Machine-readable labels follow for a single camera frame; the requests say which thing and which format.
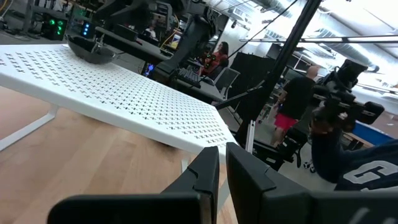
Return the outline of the black desk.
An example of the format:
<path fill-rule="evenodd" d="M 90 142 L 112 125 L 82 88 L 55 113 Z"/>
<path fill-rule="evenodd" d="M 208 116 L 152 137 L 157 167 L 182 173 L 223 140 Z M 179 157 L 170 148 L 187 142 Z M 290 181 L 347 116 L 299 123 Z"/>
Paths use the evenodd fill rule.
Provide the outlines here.
<path fill-rule="evenodd" d="M 157 65 L 158 63 L 169 59 L 169 57 L 161 54 L 158 47 L 144 40 L 137 39 L 139 43 L 132 42 L 102 27 L 96 27 L 95 31 L 96 35 L 102 38 L 104 44 L 108 44 L 149 64 Z M 223 95 L 218 91 L 215 86 L 207 84 L 205 82 L 201 82 L 201 87 L 197 88 L 195 86 L 190 87 L 190 84 L 184 82 L 183 80 L 173 80 L 170 84 L 168 84 L 168 75 L 156 75 L 154 79 L 164 85 L 186 93 L 187 95 L 190 95 L 198 100 L 202 100 L 205 103 L 211 104 L 213 101 L 221 102 L 224 100 Z"/>

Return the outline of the black leaf shaped plate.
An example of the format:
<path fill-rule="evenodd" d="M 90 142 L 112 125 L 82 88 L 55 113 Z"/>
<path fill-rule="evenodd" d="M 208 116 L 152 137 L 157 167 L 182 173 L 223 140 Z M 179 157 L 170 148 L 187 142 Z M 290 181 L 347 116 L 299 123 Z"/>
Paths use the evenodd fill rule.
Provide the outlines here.
<path fill-rule="evenodd" d="M 67 44 L 73 53 L 86 62 L 104 65 L 116 58 L 116 53 L 99 43 L 78 36 L 66 36 Z"/>

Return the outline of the black partition panel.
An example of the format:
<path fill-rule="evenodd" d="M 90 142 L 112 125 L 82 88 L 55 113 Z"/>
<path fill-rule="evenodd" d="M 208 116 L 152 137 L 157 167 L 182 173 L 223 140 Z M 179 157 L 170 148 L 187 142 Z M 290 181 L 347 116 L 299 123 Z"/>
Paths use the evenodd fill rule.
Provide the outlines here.
<path fill-rule="evenodd" d="M 228 98 L 240 95 L 263 81 L 274 66 L 275 60 L 254 54 L 238 52 L 230 68 L 239 72 L 228 91 Z"/>

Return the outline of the black computer blue lights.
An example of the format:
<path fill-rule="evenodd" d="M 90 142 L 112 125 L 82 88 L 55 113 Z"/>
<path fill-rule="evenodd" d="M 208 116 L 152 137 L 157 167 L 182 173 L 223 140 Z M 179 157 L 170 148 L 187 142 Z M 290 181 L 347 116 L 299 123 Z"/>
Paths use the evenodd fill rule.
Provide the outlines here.
<path fill-rule="evenodd" d="M 80 35 L 86 39 L 92 39 L 95 35 L 95 25 L 85 21 L 82 25 Z"/>

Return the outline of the white perforated metal shelf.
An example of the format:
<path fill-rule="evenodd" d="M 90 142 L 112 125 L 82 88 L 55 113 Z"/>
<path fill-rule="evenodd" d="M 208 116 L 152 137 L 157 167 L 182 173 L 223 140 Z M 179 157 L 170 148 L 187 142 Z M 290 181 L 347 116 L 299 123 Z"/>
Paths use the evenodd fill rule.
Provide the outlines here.
<path fill-rule="evenodd" d="M 0 86 L 193 154 L 216 146 L 221 163 L 234 141 L 214 106 L 62 44 L 0 45 Z"/>

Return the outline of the blue bin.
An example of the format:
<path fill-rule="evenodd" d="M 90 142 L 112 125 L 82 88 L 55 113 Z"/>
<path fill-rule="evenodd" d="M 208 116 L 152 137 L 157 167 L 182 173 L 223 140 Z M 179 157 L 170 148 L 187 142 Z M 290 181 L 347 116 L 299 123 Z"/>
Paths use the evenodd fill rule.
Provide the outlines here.
<path fill-rule="evenodd" d="M 359 121 L 356 122 L 355 128 L 352 133 L 355 136 L 371 143 L 372 145 L 384 144 L 394 139 L 387 133 Z"/>

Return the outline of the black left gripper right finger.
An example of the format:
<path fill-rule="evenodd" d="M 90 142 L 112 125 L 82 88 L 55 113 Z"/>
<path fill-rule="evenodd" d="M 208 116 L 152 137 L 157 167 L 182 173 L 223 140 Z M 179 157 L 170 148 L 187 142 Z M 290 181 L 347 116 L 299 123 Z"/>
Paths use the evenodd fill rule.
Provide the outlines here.
<path fill-rule="evenodd" d="M 233 142 L 226 168 L 239 224 L 398 224 L 398 192 L 311 191 Z"/>

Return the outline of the black rolling stool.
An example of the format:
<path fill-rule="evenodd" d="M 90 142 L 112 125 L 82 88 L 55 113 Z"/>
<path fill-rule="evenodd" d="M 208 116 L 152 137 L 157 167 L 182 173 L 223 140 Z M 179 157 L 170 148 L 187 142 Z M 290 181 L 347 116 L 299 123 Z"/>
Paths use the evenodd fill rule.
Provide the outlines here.
<path fill-rule="evenodd" d="M 298 128 L 290 128 L 284 136 L 281 143 L 277 146 L 271 146 L 255 140 L 252 154 L 265 162 L 274 170 L 278 171 L 285 162 L 294 163 L 298 168 L 304 166 L 309 168 L 307 162 L 302 162 L 301 150 L 308 142 L 308 131 L 302 131 Z"/>

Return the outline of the person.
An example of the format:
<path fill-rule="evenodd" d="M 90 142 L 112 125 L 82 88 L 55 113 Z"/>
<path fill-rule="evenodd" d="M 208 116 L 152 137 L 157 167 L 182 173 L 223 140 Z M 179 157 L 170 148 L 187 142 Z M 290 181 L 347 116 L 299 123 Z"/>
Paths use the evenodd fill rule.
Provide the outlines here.
<path fill-rule="evenodd" d="M 204 66 L 200 70 L 200 75 L 209 75 L 218 65 L 221 64 L 222 60 L 228 59 L 228 54 L 229 44 L 227 42 L 220 43 L 216 52 L 206 56 Z"/>
<path fill-rule="evenodd" d="M 343 130 L 321 118 L 324 107 L 312 111 L 308 127 L 316 173 L 335 184 L 336 191 L 398 191 L 398 139 L 355 151 L 344 150 Z"/>
<path fill-rule="evenodd" d="M 313 65 L 304 77 L 295 77 L 283 87 L 274 108 L 277 109 L 275 130 L 270 144 L 277 146 L 283 140 L 286 132 L 297 123 L 304 114 L 310 101 L 320 66 Z"/>

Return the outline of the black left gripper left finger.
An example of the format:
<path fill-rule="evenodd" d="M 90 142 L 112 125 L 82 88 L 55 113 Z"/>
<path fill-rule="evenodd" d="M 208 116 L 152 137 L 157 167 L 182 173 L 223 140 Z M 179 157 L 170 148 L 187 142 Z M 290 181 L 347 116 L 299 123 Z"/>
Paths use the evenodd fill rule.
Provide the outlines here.
<path fill-rule="evenodd" d="M 158 194 L 75 195 L 55 204 L 47 224 L 215 224 L 220 158 L 206 147 Z"/>

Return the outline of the black computer green lights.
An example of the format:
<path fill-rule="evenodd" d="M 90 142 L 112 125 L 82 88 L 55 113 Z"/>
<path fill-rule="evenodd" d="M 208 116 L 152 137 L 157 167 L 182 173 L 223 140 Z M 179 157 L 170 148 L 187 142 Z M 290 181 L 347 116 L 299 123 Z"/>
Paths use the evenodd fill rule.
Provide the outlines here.
<path fill-rule="evenodd" d="M 44 14 L 41 26 L 41 36 L 49 40 L 63 40 L 67 28 L 67 20 Z"/>

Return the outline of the black aluminium extrusion frame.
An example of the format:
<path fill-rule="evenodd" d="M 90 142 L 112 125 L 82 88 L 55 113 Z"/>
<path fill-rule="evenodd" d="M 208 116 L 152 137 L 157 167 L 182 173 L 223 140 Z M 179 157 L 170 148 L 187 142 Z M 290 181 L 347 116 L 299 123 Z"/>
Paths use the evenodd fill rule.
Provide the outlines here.
<path fill-rule="evenodd" d="M 307 0 L 281 52 L 275 60 L 274 66 L 270 74 L 266 76 L 262 83 L 258 84 L 258 86 L 255 88 L 249 89 L 245 93 L 234 96 L 216 105 L 216 108 L 223 109 L 240 101 L 248 100 L 250 103 L 252 103 L 252 105 L 249 106 L 247 109 L 247 118 L 243 119 L 243 122 L 241 123 L 235 135 L 235 140 L 241 147 L 246 147 L 248 145 L 246 136 L 248 133 L 248 126 L 250 122 L 257 119 L 262 110 L 262 107 L 269 99 L 269 96 L 273 91 L 280 75 L 282 74 L 289 57 L 292 55 L 294 49 L 296 48 L 303 33 L 305 32 L 305 29 L 312 20 L 321 2 L 322 0 Z"/>

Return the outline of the black keyboard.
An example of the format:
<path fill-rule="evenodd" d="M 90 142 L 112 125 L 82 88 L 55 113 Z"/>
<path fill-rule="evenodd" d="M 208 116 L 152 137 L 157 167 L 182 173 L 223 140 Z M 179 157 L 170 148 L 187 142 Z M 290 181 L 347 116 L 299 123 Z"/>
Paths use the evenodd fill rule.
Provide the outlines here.
<path fill-rule="evenodd" d="M 201 88 L 201 85 L 200 85 L 201 78 L 193 70 L 187 70 L 185 68 L 181 68 L 177 72 L 177 77 L 179 80 L 182 80 L 191 86 Z"/>

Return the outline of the grey office chair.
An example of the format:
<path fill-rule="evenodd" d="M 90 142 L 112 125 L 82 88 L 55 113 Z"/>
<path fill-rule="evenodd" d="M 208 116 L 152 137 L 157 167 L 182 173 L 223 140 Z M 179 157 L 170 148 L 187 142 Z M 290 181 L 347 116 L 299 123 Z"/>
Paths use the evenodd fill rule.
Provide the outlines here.
<path fill-rule="evenodd" d="M 229 89 L 232 87 L 233 82 L 239 75 L 240 73 L 238 71 L 225 67 L 214 80 L 209 77 L 205 77 L 203 82 L 215 86 L 223 99 L 227 100 Z"/>

